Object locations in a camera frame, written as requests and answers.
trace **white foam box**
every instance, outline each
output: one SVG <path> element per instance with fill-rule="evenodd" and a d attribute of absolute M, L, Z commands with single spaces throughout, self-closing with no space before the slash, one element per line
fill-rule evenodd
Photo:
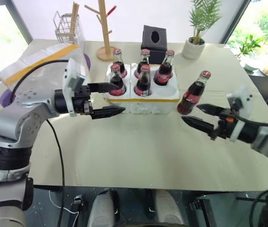
<path fill-rule="evenodd" d="M 107 73 L 106 73 L 106 82 L 110 82 L 110 72 L 111 72 L 111 64 L 107 67 Z M 128 102 L 130 100 L 130 94 L 131 94 L 131 65 L 125 64 L 125 69 L 127 71 L 127 75 L 123 78 L 123 82 L 125 84 L 125 93 L 122 96 L 112 96 L 110 93 L 104 93 L 104 99 L 112 104 L 117 106 L 125 107 L 125 110 L 123 111 L 124 114 L 130 113 L 130 105 L 131 103 Z"/>
<path fill-rule="evenodd" d="M 108 66 L 106 82 L 109 82 L 110 67 Z M 138 79 L 134 75 L 137 63 L 130 65 L 125 64 L 127 76 L 123 79 L 126 85 L 126 92 L 122 96 L 112 96 L 109 93 L 104 94 L 104 99 L 112 105 L 125 107 L 124 113 L 132 114 L 168 114 L 177 107 L 179 101 L 179 88 L 175 70 L 173 69 L 173 77 L 169 79 L 166 86 L 159 86 L 154 82 L 155 71 L 159 66 L 150 67 L 151 77 L 151 95 L 138 96 L 134 92 L 134 87 Z"/>

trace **glass bottle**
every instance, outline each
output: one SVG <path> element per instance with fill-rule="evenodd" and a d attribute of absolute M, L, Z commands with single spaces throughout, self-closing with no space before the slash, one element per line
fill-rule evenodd
<path fill-rule="evenodd" d="M 140 53 L 140 61 L 138 63 L 137 69 L 134 72 L 134 75 L 139 78 L 140 72 L 141 72 L 141 66 L 142 65 L 149 65 L 149 56 L 150 56 L 150 50 L 148 49 L 142 49 Z"/>
<path fill-rule="evenodd" d="M 123 79 L 121 78 L 120 66 L 118 64 L 113 64 L 111 66 L 110 83 L 118 86 L 118 89 L 109 92 L 110 95 L 121 96 L 125 93 L 126 88 Z"/>
<path fill-rule="evenodd" d="M 124 61 L 121 57 L 121 50 L 120 49 L 113 50 L 113 64 L 118 64 L 120 66 L 121 77 L 122 78 L 126 77 L 127 71 L 125 69 Z"/>
<path fill-rule="evenodd" d="M 164 58 L 159 69 L 156 70 L 154 74 L 154 82 L 160 86 L 165 86 L 168 83 L 168 80 L 173 76 L 172 65 L 174 58 L 174 51 L 167 50 L 166 57 Z"/>
<path fill-rule="evenodd" d="M 199 102 L 204 92 L 205 84 L 210 77 L 211 73 L 209 71 L 205 70 L 201 72 L 199 78 L 189 87 L 178 104 L 177 110 L 180 114 L 186 115 L 191 113 L 193 107 Z"/>
<path fill-rule="evenodd" d="M 151 94 L 150 91 L 150 66 L 143 65 L 141 67 L 141 73 L 139 75 L 139 79 L 137 81 L 136 86 L 134 87 L 134 92 L 138 96 L 149 96 Z"/>

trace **purple object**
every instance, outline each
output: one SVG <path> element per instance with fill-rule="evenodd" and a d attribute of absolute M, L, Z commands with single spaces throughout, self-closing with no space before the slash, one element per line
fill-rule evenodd
<path fill-rule="evenodd" d="M 85 59 L 86 59 L 88 69 L 90 71 L 90 69 L 91 69 L 91 60 L 90 60 L 89 56 L 86 55 L 85 53 L 84 53 L 84 56 L 85 56 Z M 9 89 L 5 90 L 4 93 L 2 93 L 2 95 L 0 97 L 0 104 L 1 104 L 2 107 L 6 107 L 6 106 L 10 105 L 9 101 L 10 101 L 11 93 L 12 93 L 12 91 L 10 91 Z"/>

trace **white flower pot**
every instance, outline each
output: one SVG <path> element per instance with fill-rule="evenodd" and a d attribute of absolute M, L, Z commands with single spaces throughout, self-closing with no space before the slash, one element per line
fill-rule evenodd
<path fill-rule="evenodd" d="M 203 41 L 204 44 L 202 45 L 196 45 L 196 44 L 192 44 L 189 39 L 191 39 L 192 37 L 188 38 L 185 42 L 185 45 L 183 46 L 183 49 L 182 49 L 182 55 L 185 57 L 185 58 L 188 58 L 188 59 L 197 59 L 200 57 L 202 51 L 204 50 L 205 48 L 205 42 Z"/>

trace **wall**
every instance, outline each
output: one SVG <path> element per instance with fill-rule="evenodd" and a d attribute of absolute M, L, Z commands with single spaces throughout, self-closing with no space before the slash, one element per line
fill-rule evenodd
<path fill-rule="evenodd" d="M 33 38 L 55 39 L 53 17 L 72 12 L 73 0 L 13 0 Z M 86 40 L 102 40 L 96 14 L 84 4 L 98 10 L 96 0 L 77 0 Z M 204 36 L 208 43 L 219 43 L 243 0 L 222 0 L 222 18 Z M 167 29 L 168 42 L 183 43 L 193 34 L 188 21 L 192 5 L 189 0 L 106 0 L 107 11 L 116 10 L 108 17 L 111 41 L 141 42 L 143 25 Z"/>

